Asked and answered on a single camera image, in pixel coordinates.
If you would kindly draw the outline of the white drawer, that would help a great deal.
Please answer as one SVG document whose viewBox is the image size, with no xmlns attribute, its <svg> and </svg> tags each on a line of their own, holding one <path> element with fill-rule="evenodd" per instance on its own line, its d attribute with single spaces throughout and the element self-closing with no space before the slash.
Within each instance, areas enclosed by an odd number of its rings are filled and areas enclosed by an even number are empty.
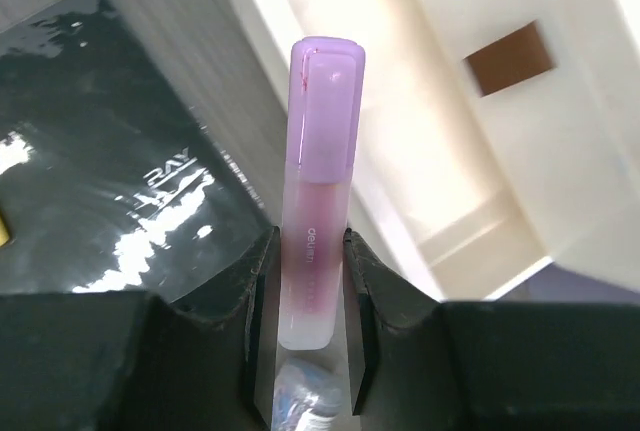
<svg viewBox="0 0 640 431">
<path fill-rule="evenodd" d="M 498 299 L 550 263 L 419 0 L 231 0 L 281 102 L 292 45 L 366 52 L 351 225 L 436 299 Z"/>
</svg>

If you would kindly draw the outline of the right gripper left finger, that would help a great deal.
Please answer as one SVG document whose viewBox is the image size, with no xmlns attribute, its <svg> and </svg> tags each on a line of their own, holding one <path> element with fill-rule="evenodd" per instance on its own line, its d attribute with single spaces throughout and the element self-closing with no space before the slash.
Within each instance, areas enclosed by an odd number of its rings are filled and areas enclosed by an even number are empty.
<svg viewBox="0 0 640 431">
<path fill-rule="evenodd" d="M 5 430 L 266 430 L 280 232 L 168 303 L 144 290 L 1 298 Z"/>
</svg>

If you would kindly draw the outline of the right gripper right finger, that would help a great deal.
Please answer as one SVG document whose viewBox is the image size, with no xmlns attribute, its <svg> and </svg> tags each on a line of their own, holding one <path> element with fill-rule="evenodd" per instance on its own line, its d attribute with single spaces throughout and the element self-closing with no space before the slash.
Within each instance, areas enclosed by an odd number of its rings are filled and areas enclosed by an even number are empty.
<svg viewBox="0 0 640 431">
<path fill-rule="evenodd" d="M 635 430 L 639 309 L 438 302 L 343 237 L 351 410 L 365 430 Z"/>
</svg>

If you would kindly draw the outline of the yellow highlighter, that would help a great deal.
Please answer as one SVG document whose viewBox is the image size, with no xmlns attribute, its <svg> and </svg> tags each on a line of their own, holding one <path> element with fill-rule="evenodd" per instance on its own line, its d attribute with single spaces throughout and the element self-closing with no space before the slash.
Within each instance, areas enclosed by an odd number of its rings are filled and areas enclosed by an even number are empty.
<svg viewBox="0 0 640 431">
<path fill-rule="evenodd" d="M 10 232 L 4 222 L 2 216 L 0 216 L 0 246 L 5 246 L 11 239 Z"/>
</svg>

